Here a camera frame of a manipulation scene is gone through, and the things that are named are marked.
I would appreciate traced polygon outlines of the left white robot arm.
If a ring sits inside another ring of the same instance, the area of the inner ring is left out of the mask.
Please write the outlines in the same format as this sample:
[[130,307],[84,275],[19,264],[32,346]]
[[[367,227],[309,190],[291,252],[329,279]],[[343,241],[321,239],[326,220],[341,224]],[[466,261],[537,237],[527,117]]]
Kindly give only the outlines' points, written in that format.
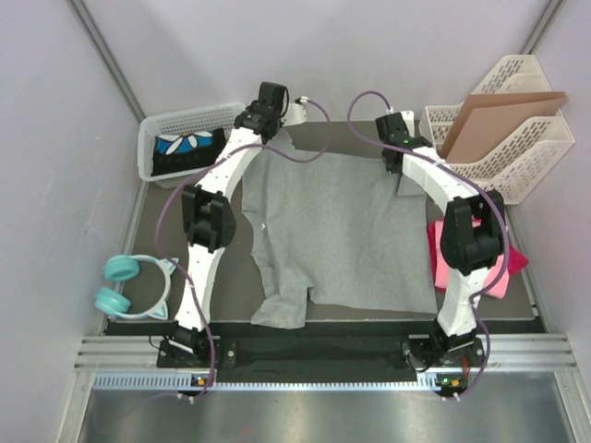
[[185,288],[173,335],[177,354],[188,365],[203,364],[212,346],[211,292],[223,252],[236,231],[231,197],[246,168],[282,128],[289,101],[286,86],[265,81],[258,97],[236,116],[230,129],[213,127],[196,135],[193,151],[208,157],[198,177],[180,188],[188,259],[180,269]]

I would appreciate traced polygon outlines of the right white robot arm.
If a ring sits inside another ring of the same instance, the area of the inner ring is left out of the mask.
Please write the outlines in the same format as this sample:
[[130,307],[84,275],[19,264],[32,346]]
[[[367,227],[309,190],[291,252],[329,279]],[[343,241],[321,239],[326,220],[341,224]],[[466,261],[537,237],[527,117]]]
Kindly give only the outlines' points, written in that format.
[[414,181],[444,214],[440,252],[448,266],[443,306],[430,334],[431,354],[452,365],[476,338],[475,312],[487,278],[504,252],[503,197],[484,192],[452,171],[430,142],[410,135],[402,113],[375,120],[389,172]]

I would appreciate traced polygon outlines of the grey t shirt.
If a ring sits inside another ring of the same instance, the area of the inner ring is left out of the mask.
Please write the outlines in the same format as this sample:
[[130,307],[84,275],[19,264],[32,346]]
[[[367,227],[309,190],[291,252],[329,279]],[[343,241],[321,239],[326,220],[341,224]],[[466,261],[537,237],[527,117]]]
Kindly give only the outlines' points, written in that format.
[[242,178],[265,293],[252,322],[299,329],[309,304],[435,314],[426,197],[401,182],[378,160],[312,160],[279,133]]

